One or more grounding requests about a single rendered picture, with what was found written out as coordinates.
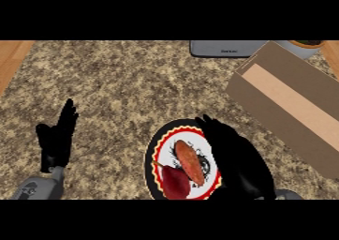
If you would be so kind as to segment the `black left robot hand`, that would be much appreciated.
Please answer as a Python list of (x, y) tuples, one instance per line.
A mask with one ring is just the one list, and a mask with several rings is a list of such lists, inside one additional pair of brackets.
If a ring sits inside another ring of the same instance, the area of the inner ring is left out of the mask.
[(61, 116), (55, 126), (39, 124), (36, 133), (42, 148), (42, 168), (43, 173), (50, 173), (55, 167), (65, 167), (70, 163), (73, 137), (80, 114), (74, 100), (68, 99), (62, 108)]

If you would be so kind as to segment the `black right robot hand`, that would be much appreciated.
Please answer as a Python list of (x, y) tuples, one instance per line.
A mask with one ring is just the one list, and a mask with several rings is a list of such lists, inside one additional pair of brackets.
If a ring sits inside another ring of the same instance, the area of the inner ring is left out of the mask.
[(205, 138), (213, 147), (215, 164), (226, 187), (210, 199), (214, 201), (276, 200), (274, 178), (257, 147), (233, 127), (208, 115), (196, 117)]

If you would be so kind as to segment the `orange-brown sweet potato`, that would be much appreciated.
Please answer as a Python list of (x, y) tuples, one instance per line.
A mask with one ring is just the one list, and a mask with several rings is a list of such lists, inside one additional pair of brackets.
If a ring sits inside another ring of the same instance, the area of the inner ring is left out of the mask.
[(193, 182), (202, 187), (205, 184), (205, 176), (201, 167), (198, 154), (189, 144), (179, 140), (174, 145), (174, 151), (180, 160), (185, 172), (187, 173)]

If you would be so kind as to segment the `black red white plate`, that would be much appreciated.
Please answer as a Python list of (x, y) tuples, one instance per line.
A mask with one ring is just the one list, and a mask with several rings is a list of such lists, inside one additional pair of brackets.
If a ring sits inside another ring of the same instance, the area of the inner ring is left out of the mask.
[(162, 166), (168, 165), (173, 168), (182, 168), (182, 163), (174, 153), (174, 144), (179, 140), (183, 140), (196, 152), (205, 176), (205, 185), (202, 187), (195, 181), (190, 181), (192, 192), (187, 199), (208, 200), (214, 191), (223, 186), (223, 178), (215, 165), (213, 147), (205, 138), (202, 128), (193, 119), (177, 119), (168, 122), (151, 139), (145, 157), (145, 173), (151, 197), (155, 200), (167, 199)]

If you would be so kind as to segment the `brown cardboard box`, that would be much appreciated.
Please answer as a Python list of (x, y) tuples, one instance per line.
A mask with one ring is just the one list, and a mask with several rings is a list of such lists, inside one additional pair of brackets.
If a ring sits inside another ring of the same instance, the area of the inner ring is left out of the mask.
[(339, 82), (279, 43), (238, 68), (229, 96), (326, 178), (339, 178)]

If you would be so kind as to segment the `dark red pear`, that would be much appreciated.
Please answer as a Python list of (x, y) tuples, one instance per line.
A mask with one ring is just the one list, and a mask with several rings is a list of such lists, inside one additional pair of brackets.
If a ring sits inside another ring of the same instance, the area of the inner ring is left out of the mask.
[(154, 164), (162, 168), (164, 193), (167, 198), (171, 200), (185, 200), (192, 192), (190, 178), (186, 172), (158, 162), (154, 162)]

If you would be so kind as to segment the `grey flat appliance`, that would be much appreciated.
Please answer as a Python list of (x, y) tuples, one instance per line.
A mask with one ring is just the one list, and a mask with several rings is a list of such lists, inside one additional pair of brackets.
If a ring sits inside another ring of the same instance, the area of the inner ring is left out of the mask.
[(266, 43), (266, 40), (192, 40), (190, 52), (195, 57), (248, 58)]

